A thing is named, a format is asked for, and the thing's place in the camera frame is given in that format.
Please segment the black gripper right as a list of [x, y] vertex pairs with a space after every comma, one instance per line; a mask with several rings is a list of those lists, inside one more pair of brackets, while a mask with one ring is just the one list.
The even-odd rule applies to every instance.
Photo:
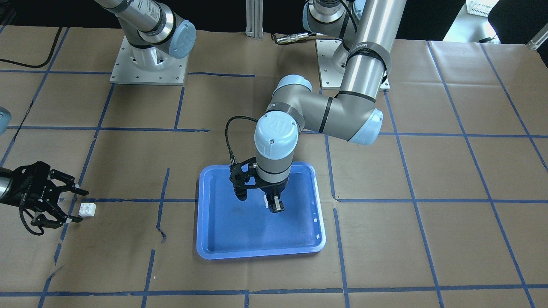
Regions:
[[[64, 185], [58, 187], [55, 180]], [[31, 225], [39, 230], [57, 229], [69, 222], [79, 223], [83, 221], [80, 216], [58, 212], [58, 192], [89, 194], [74, 180], [73, 176], [52, 169], [42, 161], [14, 170], [1, 168], [1, 203], [16, 207], [21, 222], [26, 223], [26, 218], [30, 218]]]

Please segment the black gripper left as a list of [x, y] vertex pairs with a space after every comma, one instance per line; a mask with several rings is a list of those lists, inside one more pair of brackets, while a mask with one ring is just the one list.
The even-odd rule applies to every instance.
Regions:
[[282, 180], [264, 180], [259, 176], [259, 167], [256, 158], [252, 157], [242, 163], [230, 158], [230, 181], [233, 184], [235, 196], [245, 201], [248, 197], [247, 189], [261, 189], [264, 191], [263, 199], [265, 206], [272, 213], [285, 211], [285, 206], [280, 201], [281, 192], [285, 189], [288, 182], [288, 176], [283, 176]]

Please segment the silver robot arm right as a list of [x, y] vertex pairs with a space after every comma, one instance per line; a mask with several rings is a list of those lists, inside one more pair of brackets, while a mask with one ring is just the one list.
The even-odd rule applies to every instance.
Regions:
[[[113, 67], [111, 84], [182, 86], [188, 56], [197, 31], [166, 4], [155, 0], [100, 0], [116, 16], [125, 33]], [[87, 195], [72, 175], [42, 161], [14, 170], [1, 169], [1, 203], [16, 207], [26, 230], [41, 236], [45, 228], [57, 229], [81, 222], [80, 215], [60, 208], [60, 194]]]

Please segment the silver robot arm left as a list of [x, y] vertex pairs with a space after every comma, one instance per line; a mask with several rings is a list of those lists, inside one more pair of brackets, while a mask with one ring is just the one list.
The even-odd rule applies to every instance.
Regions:
[[304, 27], [334, 35], [346, 54], [339, 91], [335, 96], [315, 93], [308, 80], [295, 74], [280, 80], [265, 114], [255, 121], [255, 157], [238, 163], [229, 152], [229, 179], [239, 200], [247, 199], [248, 190], [260, 189], [271, 212], [284, 210], [281, 193], [304, 129], [356, 144], [375, 142], [383, 119], [376, 97], [392, 69], [391, 49], [405, 5], [404, 0], [366, 0], [358, 14], [343, 0], [307, 1]]

